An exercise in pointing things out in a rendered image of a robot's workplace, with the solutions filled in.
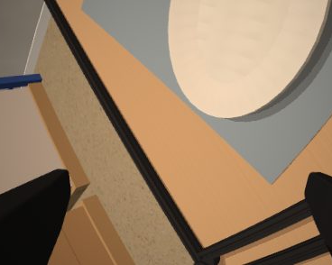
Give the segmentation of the grey flat mat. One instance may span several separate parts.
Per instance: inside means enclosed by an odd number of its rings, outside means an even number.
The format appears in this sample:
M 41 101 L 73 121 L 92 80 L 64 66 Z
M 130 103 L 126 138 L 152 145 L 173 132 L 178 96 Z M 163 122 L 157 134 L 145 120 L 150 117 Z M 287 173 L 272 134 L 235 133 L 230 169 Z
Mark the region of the grey flat mat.
M 83 0 L 81 10 L 207 123 L 270 185 L 332 115 L 332 0 L 309 62 L 259 112 L 218 118 L 197 109 L 175 77 L 169 48 L 171 0 Z

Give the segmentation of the beige round platter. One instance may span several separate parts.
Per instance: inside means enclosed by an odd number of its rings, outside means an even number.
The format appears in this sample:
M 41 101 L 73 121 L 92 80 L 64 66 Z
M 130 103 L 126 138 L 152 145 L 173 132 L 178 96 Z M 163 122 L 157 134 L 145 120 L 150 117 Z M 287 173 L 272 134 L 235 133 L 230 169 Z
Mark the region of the beige round platter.
M 200 111 L 237 118 L 295 81 L 318 45 L 331 0 L 171 0 L 169 48 Z

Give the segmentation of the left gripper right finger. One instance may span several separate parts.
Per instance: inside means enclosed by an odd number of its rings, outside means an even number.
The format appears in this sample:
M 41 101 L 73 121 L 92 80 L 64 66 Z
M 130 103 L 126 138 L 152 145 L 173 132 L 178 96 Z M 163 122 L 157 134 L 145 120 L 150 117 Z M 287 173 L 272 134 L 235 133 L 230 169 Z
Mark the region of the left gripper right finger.
M 332 257 L 332 177 L 322 172 L 309 173 L 304 196 Z

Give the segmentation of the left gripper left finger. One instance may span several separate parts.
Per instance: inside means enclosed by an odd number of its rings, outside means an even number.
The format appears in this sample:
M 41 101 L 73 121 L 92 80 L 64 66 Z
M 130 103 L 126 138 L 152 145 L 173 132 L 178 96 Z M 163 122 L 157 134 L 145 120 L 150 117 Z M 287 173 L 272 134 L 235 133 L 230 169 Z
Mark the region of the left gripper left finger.
M 47 265 L 70 195 L 66 169 L 0 194 L 0 265 Z

